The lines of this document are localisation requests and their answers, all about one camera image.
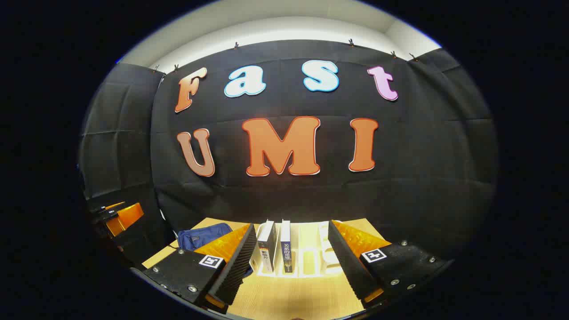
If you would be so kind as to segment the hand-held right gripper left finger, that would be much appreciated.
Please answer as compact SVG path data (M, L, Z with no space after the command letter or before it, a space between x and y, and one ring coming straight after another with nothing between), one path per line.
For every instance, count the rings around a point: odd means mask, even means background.
M197 308L225 314L233 304L256 246L246 224L195 251L178 249L143 271L144 280Z

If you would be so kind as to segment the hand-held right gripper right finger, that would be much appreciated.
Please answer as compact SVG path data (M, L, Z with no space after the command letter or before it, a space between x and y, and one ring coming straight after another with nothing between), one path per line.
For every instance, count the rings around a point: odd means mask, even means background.
M329 242L364 308L394 303L453 264L406 240L388 242L346 223L329 221Z

